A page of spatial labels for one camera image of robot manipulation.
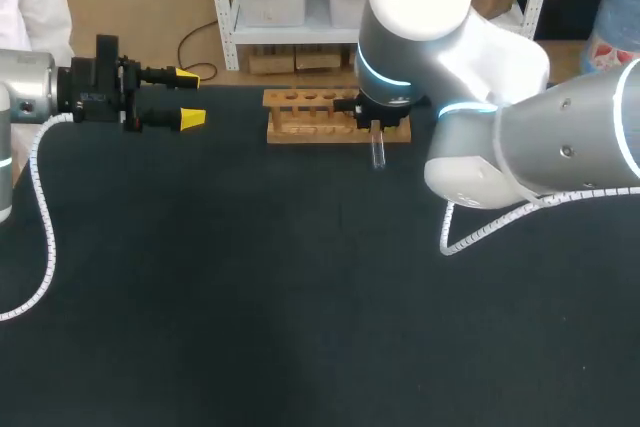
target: black cable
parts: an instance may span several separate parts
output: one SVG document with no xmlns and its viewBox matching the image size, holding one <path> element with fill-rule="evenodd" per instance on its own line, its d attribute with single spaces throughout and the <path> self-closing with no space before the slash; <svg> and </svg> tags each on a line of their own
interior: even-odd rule
<svg viewBox="0 0 640 427">
<path fill-rule="evenodd" d="M 191 70 L 194 67 L 211 67 L 213 69 L 213 74 L 211 74 L 209 77 L 203 77 L 200 80 L 211 80 L 213 78 L 215 78 L 216 75 L 218 75 L 218 68 L 215 66 L 215 64 L 212 64 L 211 62 L 196 62 L 195 64 L 191 64 L 191 65 L 187 65 L 186 67 L 182 64 L 182 46 L 184 45 L 184 43 L 189 40 L 189 38 L 193 35 L 196 34 L 197 32 L 200 32 L 203 29 L 206 29 L 207 27 L 212 27 L 214 25 L 216 25 L 218 23 L 217 20 L 214 20 L 213 22 L 209 22 L 208 24 L 204 24 L 201 25 L 198 28 L 193 29 L 191 32 L 189 32 L 187 35 L 185 35 L 182 40 L 180 41 L 180 43 L 178 44 L 178 67 L 180 67 L 182 70 Z"/>
</svg>

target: white cable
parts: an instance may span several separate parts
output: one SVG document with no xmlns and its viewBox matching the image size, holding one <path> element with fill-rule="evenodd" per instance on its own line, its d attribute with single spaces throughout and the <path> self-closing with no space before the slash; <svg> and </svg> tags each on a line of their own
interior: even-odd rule
<svg viewBox="0 0 640 427">
<path fill-rule="evenodd" d="M 36 305 L 38 301 L 42 299 L 44 294 L 47 293 L 47 290 L 51 285 L 51 281 L 53 280 L 53 273 L 56 269 L 56 239 L 53 232 L 53 225 L 51 224 L 51 217 L 49 216 L 47 201 L 44 198 L 44 192 L 42 191 L 42 185 L 40 184 L 40 174 L 38 173 L 38 149 L 40 148 L 40 141 L 44 134 L 46 134 L 51 127 L 61 122 L 73 122 L 73 116 L 71 114 L 61 114 L 47 120 L 38 131 L 31 147 L 31 154 L 29 155 L 29 167 L 31 169 L 33 190 L 36 194 L 42 223 L 44 224 L 44 232 L 47 237 L 47 270 L 45 271 L 42 283 L 40 284 L 40 287 L 38 287 L 36 293 L 20 307 L 9 312 L 5 312 L 4 314 L 0 314 L 0 322 L 18 317 Z"/>
<path fill-rule="evenodd" d="M 593 199 L 598 197 L 615 197 L 620 195 L 638 195 L 640 194 L 640 187 L 622 188 L 622 189 L 598 189 L 598 190 L 583 190 L 574 192 L 562 192 L 559 194 L 549 195 L 542 200 L 548 207 L 557 207 L 561 204 L 568 202 L 575 202 L 578 200 Z M 442 221 L 442 232 L 440 234 L 440 252 L 444 255 L 453 255 L 466 249 L 467 247 L 475 244 L 476 242 L 484 239 L 485 237 L 493 234 L 497 230 L 509 225 L 511 222 L 515 222 L 522 217 L 525 217 L 543 207 L 534 205 L 531 203 L 525 204 L 512 210 L 508 214 L 494 220 L 493 222 L 485 225 L 481 229 L 476 230 L 473 234 L 468 235 L 459 242 L 453 245 L 449 244 L 449 231 L 451 229 L 451 222 L 453 220 L 453 210 L 455 204 L 449 202 L 447 204 L 447 210 L 444 214 L 444 220 Z"/>
</svg>

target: white robotic arm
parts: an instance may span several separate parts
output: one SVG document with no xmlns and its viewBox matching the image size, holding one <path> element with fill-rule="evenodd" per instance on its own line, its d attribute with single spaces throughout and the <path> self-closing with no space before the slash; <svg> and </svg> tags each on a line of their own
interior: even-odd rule
<svg viewBox="0 0 640 427">
<path fill-rule="evenodd" d="M 369 0 L 356 67 L 373 103 L 406 110 L 427 96 L 438 109 L 425 181 L 451 202 L 640 186 L 638 63 L 546 90 L 544 50 L 471 0 Z"/>
</svg>

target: white cloth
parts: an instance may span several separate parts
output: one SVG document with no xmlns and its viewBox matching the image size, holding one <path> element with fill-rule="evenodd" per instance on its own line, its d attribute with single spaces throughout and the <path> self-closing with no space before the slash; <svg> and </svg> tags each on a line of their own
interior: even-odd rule
<svg viewBox="0 0 640 427">
<path fill-rule="evenodd" d="M 56 65 L 71 65 L 71 13 L 67 0 L 0 0 L 0 48 L 50 52 Z M 12 126 L 11 146 L 20 168 L 38 126 Z"/>
</svg>

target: floor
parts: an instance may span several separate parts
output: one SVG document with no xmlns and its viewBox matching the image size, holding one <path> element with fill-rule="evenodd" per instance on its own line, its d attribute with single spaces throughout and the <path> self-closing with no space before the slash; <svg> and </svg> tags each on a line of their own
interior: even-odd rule
<svg viewBox="0 0 640 427">
<path fill-rule="evenodd" d="M 215 20 L 213 0 L 69 0 L 74 21 L 72 45 L 76 55 L 92 56 L 95 36 L 120 37 L 120 51 L 145 65 L 175 65 L 177 46 L 191 30 Z M 560 82 L 578 72 L 581 42 L 547 42 L 552 58 L 552 81 Z M 227 72 L 217 27 L 192 37 L 184 46 L 183 61 L 212 62 L 219 68 L 214 84 L 353 85 L 350 72 L 253 76 Z M 206 76 L 210 71 L 198 72 Z"/>
</svg>

